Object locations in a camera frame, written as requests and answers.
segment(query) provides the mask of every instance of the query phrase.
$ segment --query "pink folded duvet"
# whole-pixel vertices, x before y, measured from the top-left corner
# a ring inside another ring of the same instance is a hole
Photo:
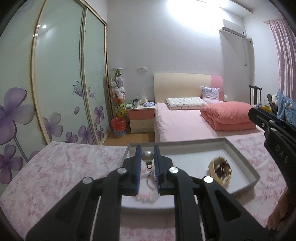
[[[222,102],[209,104],[200,113],[215,131],[243,131],[256,129],[248,116],[251,108],[243,102]]]

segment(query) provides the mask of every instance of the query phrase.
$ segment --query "silver ball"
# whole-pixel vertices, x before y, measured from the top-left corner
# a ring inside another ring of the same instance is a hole
[[[144,151],[142,153],[142,160],[145,162],[150,162],[154,159],[154,154],[152,151]]]

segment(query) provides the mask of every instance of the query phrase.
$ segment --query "sliding wardrobe door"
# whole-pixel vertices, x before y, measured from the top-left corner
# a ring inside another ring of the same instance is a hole
[[[43,131],[50,141],[94,143],[81,76],[84,11],[75,0],[47,0],[42,12],[35,53],[35,83]]]
[[[28,0],[0,37],[0,194],[45,147],[31,94],[30,72],[33,35],[43,4],[44,0]]]
[[[90,89],[89,107],[95,122],[98,143],[103,141],[109,128],[107,115],[108,93],[105,62],[105,25],[91,12],[86,13],[84,38],[85,80]]]

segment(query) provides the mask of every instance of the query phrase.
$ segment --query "human hand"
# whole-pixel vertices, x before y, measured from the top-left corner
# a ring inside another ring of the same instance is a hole
[[[276,208],[274,209],[273,213],[268,218],[267,227],[268,230],[277,230],[280,231],[288,221],[288,219],[282,220],[287,211],[288,211],[288,194],[290,193],[288,187],[286,187],[285,191],[283,192],[282,196],[280,197]]]

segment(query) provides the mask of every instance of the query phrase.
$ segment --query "mug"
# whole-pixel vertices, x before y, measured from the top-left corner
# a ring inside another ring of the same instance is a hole
[[[135,100],[135,101],[133,102],[133,104],[134,104],[135,108],[138,108],[139,105],[140,105],[140,101],[139,101],[139,100]]]

